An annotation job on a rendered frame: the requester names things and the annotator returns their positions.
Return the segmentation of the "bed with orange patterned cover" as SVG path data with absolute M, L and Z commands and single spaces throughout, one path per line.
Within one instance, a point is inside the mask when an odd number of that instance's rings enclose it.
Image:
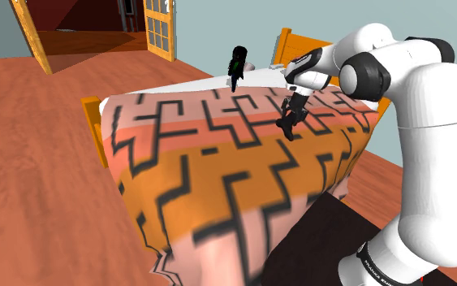
M 145 251 L 132 286 L 260 286 L 270 252 L 323 194 L 341 198 L 384 103 L 320 84 L 289 141 L 283 71 L 174 84 L 82 106 Z

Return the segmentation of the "dark robot stand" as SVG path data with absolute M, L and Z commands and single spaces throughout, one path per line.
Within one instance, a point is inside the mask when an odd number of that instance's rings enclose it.
M 262 286 L 342 286 L 340 259 L 372 239 L 379 228 L 323 193 L 265 262 Z

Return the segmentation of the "orange wooden door with panes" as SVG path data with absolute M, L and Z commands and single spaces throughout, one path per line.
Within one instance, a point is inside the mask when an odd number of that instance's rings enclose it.
M 143 0 L 148 50 L 175 60 L 174 0 Z

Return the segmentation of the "plain orange wooden door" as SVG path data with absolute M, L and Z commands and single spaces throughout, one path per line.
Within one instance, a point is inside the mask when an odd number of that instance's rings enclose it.
M 15 12 L 16 18 L 19 21 L 19 25 L 23 30 L 33 57 L 36 61 L 38 61 L 47 75 L 52 75 L 53 71 L 47 59 L 43 45 L 41 44 L 41 39 L 38 35 L 37 29 L 33 23 L 26 0 L 9 0 L 9 2 Z

